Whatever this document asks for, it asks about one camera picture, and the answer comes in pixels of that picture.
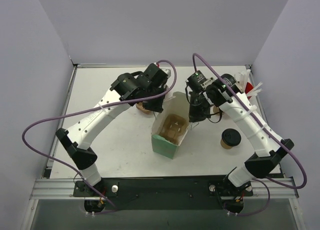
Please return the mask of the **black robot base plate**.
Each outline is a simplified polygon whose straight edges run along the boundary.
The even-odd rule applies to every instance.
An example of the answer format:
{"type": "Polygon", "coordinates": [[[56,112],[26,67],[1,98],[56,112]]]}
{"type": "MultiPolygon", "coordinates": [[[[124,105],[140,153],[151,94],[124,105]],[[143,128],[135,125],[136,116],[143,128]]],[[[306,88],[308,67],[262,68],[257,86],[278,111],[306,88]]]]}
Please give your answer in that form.
{"type": "Polygon", "coordinates": [[[237,198],[253,196],[251,183],[234,187],[226,175],[102,178],[96,189],[76,181],[73,196],[84,198],[88,212],[97,210],[220,210],[223,205],[240,212],[237,198]]]}

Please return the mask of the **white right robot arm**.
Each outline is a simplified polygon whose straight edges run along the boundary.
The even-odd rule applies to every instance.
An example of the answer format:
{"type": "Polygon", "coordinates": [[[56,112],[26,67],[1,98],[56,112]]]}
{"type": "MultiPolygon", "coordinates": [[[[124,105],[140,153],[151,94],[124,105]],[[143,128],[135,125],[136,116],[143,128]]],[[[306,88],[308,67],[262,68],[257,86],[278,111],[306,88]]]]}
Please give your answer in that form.
{"type": "Polygon", "coordinates": [[[240,188],[253,178],[265,178],[294,147],[291,139],[283,139],[278,134],[271,138],[266,133],[270,127],[232,75],[225,73],[213,79],[196,71],[186,80],[186,85],[191,89],[188,93],[191,123],[210,118],[211,107],[217,107],[233,120],[254,149],[254,154],[242,166],[228,174],[226,183],[232,188],[240,188]]]}

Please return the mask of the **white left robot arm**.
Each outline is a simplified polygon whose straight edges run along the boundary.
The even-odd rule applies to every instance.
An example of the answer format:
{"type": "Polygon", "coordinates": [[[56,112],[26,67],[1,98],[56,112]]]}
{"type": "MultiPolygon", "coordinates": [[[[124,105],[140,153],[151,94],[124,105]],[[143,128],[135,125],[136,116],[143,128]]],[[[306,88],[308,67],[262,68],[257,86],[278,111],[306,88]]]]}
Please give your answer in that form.
{"type": "Polygon", "coordinates": [[[118,115],[135,104],[141,104],[144,110],[161,113],[170,77],[171,70],[161,69],[157,63],[151,63],[145,71],[123,73],[111,84],[93,112],[69,128],[56,131],[58,140],[86,181],[84,189],[90,195],[96,196],[103,189],[95,164],[98,157],[91,148],[94,139],[118,115]]]}

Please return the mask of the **green paper takeout bag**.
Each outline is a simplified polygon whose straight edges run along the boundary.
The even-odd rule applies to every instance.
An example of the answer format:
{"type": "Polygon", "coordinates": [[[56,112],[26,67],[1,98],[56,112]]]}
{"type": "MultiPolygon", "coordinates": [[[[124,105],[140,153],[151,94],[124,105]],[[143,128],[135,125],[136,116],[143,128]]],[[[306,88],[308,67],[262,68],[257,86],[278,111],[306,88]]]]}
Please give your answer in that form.
{"type": "Polygon", "coordinates": [[[151,128],[152,151],[173,159],[190,128],[190,104],[185,93],[176,91],[164,100],[162,108],[151,128]]]}

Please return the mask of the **brown paper coffee cup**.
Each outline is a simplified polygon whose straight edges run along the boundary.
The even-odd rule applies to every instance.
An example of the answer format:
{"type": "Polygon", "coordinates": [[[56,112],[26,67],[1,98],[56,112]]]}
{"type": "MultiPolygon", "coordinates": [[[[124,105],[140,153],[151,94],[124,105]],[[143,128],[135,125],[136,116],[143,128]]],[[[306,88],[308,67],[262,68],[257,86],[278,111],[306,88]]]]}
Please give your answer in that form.
{"type": "Polygon", "coordinates": [[[226,150],[230,150],[230,149],[232,149],[232,148],[237,146],[237,145],[234,145],[234,144],[229,144],[228,142],[225,142],[223,139],[220,140],[220,145],[226,150]]]}

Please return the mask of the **single brown pulp carrier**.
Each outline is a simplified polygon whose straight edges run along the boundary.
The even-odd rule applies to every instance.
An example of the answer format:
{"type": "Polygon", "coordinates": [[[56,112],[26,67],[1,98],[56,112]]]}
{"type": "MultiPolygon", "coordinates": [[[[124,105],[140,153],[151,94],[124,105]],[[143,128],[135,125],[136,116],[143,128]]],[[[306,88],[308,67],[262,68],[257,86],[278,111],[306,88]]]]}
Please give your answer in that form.
{"type": "Polygon", "coordinates": [[[187,120],[177,114],[169,114],[159,132],[159,135],[172,144],[178,145],[181,136],[186,132],[187,120]]]}

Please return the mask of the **black plastic cup lid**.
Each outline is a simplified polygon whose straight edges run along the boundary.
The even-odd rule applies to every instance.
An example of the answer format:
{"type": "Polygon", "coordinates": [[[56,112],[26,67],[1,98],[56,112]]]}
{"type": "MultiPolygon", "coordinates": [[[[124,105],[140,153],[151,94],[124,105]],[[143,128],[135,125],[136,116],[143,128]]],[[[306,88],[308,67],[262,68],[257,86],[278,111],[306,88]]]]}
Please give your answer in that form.
{"type": "Polygon", "coordinates": [[[221,134],[221,138],[226,143],[229,143],[230,145],[234,144],[236,146],[238,146],[242,140],[241,134],[233,128],[225,129],[221,134]]]}

